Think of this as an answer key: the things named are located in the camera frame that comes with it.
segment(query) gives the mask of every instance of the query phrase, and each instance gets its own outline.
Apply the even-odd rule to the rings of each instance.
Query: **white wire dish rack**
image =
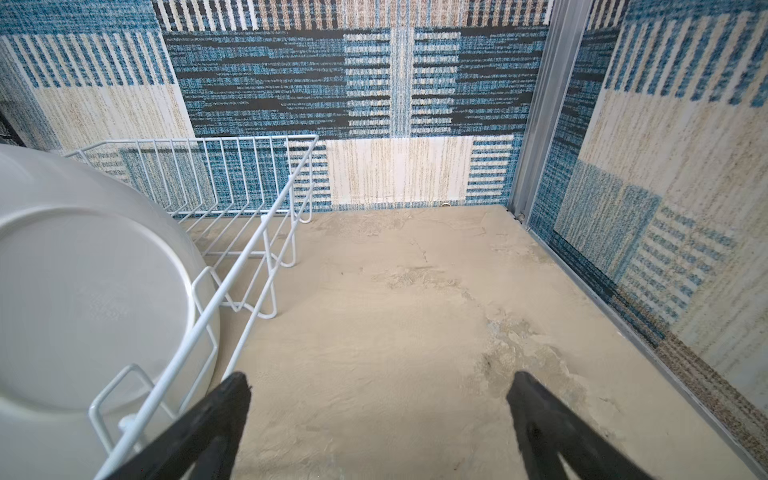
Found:
[[[281,266],[292,267],[296,263],[296,227],[299,223],[312,220],[312,156],[317,141],[318,136],[311,134],[134,138],[106,140],[65,155],[76,157],[130,184],[161,205],[179,220],[201,253],[209,257],[208,266],[191,284],[198,318],[157,383],[152,383],[140,366],[130,364],[92,402],[88,416],[108,454],[96,478],[103,478],[114,471],[132,449],[141,450],[142,433],[158,407],[162,406],[175,419],[189,406],[193,392],[217,355],[217,339],[208,323],[220,306],[235,312],[250,312],[222,379],[233,372],[256,318],[270,319],[277,314],[276,272]],[[268,225],[279,216],[283,219],[270,236]],[[252,223],[257,218],[259,221],[254,229]],[[246,239],[242,250],[234,249]],[[279,252],[276,251],[277,240],[283,240]],[[289,247],[291,261],[286,262],[284,257]],[[234,259],[234,262],[225,262],[227,258]],[[250,258],[261,260],[245,293],[235,299],[230,290],[245,274],[243,268]],[[265,265],[266,280],[262,276],[262,280],[257,282]],[[197,296],[197,286],[207,276],[213,278],[217,289],[210,301],[203,304]],[[261,308],[267,295],[270,296],[272,311],[263,313]],[[175,412],[163,398],[204,332],[210,338],[212,352]],[[101,417],[100,407],[132,372],[139,376],[150,392],[138,412],[121,421],[123,435],[115,444]]]

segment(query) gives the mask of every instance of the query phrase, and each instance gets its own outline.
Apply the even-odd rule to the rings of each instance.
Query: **patterned fabric backdrop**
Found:
[[[596,0],[531,228],[768,468],[768,2]]]
[[[0,0],[24,142],[317,133],[320,209],[506,204],[548,0]]]

